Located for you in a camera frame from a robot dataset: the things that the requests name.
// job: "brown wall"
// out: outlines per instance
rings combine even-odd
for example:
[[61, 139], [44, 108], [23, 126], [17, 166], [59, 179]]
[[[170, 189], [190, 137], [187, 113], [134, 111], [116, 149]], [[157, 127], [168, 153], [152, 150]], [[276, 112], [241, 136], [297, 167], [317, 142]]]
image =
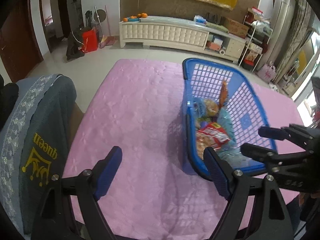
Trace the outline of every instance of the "brown wall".
[[120, 0], [120, 16], [128, 17], [146, 12], [148, 15], [170, 16], [192, 20], [195, 15], [219, 14], [242, 22], [247, 8], [257, 7], [259, 0], [238, 0], [236, 7], [228, 11], [195, 0]]

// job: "pink tablecloth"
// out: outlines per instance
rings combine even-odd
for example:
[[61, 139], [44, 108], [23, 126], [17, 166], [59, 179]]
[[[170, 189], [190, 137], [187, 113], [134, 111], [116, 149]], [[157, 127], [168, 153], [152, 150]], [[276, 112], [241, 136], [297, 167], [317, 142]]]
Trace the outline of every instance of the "pink tablecloth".
[[[252, 84], [273, 127], [302, 124], [295, 104]], [[123, 161], [99, 206], [117, 235], [137, 239], [207, 239], [226, 201], [212, 182], [181, 170], [183, 95], [181, 64], [122, 59], [99, 87], [73, 141], [64, 177], [76, 176], [104, 159], [113, 145]], [[299, 147], [277, 142], [280, 153]], [[284, 191], [285, 202], [297, 192]], [[75, 217], [83, 222], [77, 199]], [[248, 224], [248, 200], [241, 228]]]

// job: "metal screw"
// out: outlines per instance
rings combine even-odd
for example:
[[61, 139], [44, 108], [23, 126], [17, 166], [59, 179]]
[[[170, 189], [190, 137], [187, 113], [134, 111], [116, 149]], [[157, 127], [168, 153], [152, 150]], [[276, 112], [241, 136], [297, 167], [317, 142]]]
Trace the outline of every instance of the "metal screw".
[[58, 174], [54, 174], [54, 175], [52, 175], [51, 179], [52, 179], [53, 181], [56, 181], [56, 180], [59, 179], [59, 175], [58, 175]]
[[90, 170], [90, 169], [87, 169], [87, 170], [82, 171], [82, 174], [83, 174], [84, 176], [90, 176], [91, 173], [92, 173], [92, 170]]
[[278, 171], [280, 171], [280, 168], [279, 167], [274, 167], [274, 168], [271, 169], [271, 171], [272, 172], [278, 172]]
[[267, 175], [267, 180], [269, 180], [269, 181], [273, 181], [275, 178], [272, 176], [272, 175]]
[[235, 173], [236, 176], [242, 176], [243, 175], [243, 172], [241, 170], [235, 170], [234, 173]]

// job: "circular cutout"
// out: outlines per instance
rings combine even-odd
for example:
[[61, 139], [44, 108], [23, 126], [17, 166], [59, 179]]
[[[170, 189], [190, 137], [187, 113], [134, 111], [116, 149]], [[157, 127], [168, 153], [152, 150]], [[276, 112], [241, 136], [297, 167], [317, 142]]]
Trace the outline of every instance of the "circular cutout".
[[[102, 10], [102, 9], [97, 10], [97, 12], [98, 12], [98, 15], [99, 15], [100, 22], [102, 23], [102, 22], [106, 19], [107, 14], [106, 14], [106, 12], [105, 12], [104, 10]], [[93, 19], [94, 19], [96, 22], [98, 22], [98, 17], [97, 17], [97, 13], [96, 13], [96, 12], [94, 12]]]

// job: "patterned curtain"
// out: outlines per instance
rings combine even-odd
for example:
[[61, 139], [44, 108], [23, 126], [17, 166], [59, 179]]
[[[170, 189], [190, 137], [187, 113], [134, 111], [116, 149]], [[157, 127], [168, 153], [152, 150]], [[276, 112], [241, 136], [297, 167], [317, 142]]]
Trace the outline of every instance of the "patterned curtain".
[[290, 41], [289, 48], [285, 55], [283, 56], [282, 60], [280, 61], [279, 65], [276, 69], [276, 77], [275, 83], [278, 83], [282, 76], [288, 71], [291, 67], [288, 62], [290, 61], [291, 56], [294, 54], [296, 49], [299, 49], [300, 43], [303, 41], [308, 24], [310, 21], [310, 15], [312, 9], [306, 0], [296, 0], [298, 11], [297, 17], [295, 19], [295, 23], [292, 30], [292, 38]]

